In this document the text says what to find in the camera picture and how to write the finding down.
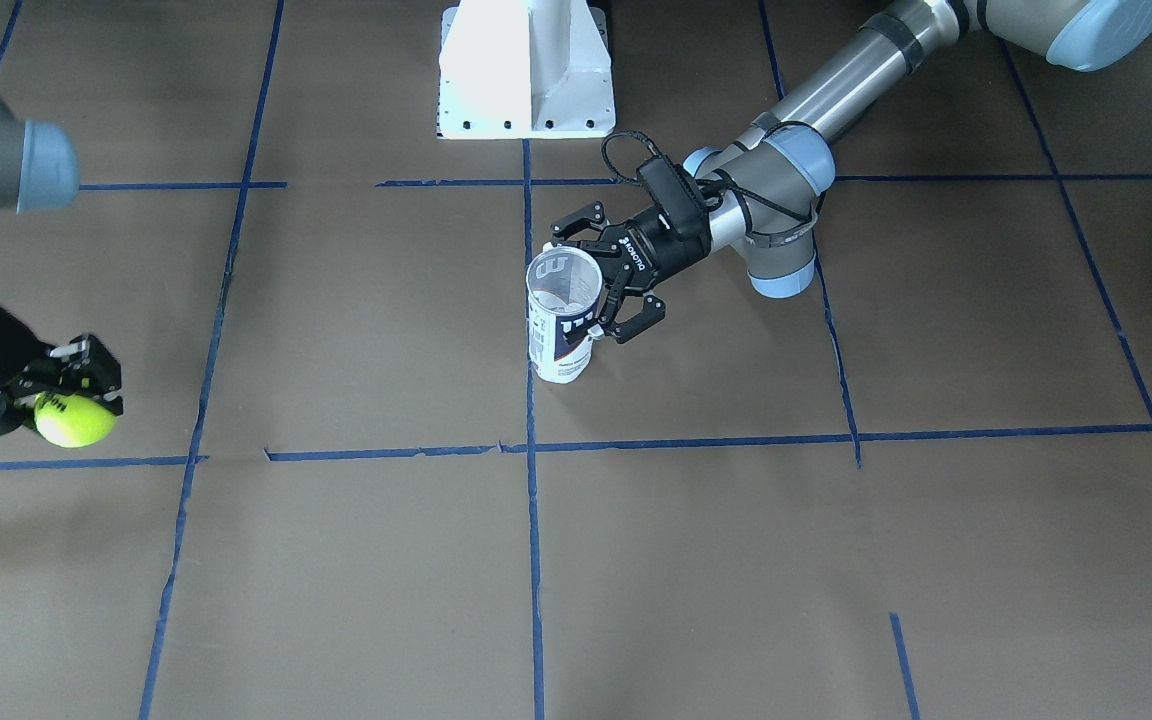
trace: light blue joint cap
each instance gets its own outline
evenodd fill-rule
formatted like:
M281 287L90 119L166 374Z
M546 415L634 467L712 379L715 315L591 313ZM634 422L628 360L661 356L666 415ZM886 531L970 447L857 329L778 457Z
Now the light blue joint cap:
M78 195L78 156L63 129L52 123L24 122L20 156L17 213L63 209Z
M817 195L829 190L835 177L833 152L829 151L829 143L818 131L805 126L788 126L778 129L764 142L771 143L772 147L781 151L786 160L794 162L794 167L812 183L812 190Z
M794 297L797 293L804 291L812 283L813 278L814 255L809 264L801 266L801 268L795 270L790 274L779 278L755 278L755 275L750 275L749 282L764 297L786 300L786 297Z
M692 150L691 154L687 156L687 159L682 161L682 169L685 169L689 176L696 177L696 170L700 168L700 165L704 165L705 160L708 160L717 152L722 152L722 150L708 145Z
M1047 61L1081 73L1114 65L1152 33L1152 0L1091 0L1047 48Z

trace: white stand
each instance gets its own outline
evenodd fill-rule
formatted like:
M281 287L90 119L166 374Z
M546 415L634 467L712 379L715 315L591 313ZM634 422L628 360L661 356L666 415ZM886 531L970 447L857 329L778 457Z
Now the white stand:
M444 13L438 135L602 137L616 126L607 18L585 0L461 0Z

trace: tennis ball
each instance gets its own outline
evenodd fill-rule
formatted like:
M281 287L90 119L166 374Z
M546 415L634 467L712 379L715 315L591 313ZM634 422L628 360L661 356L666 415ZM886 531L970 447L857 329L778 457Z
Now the tennis ball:
M114 429L114 414L81 395L43 393L33 406L33 427L47 442L60 447L86 447Z

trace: floor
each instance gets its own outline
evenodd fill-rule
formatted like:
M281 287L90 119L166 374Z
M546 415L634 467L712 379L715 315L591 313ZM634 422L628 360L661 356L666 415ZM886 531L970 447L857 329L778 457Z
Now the floor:
M525 260L645 197L437 141L448 3L0 0L84 183L0 213L0 302L128 396L0 439L0 719L1152 719L1152 38L933 56L838 143L805 295L714 256L559 387ZM612 5L677 159L882 6Z

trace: clear plastic cup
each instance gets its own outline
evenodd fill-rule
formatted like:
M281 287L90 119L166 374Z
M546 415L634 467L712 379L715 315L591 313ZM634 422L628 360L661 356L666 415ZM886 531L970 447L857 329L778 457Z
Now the clear plastic cup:
M551 247L526 265L526 356L536 377L571 382L589 365L594 340L581 334L573 343L566 334L594 321L600 293L598 262L575 247Z

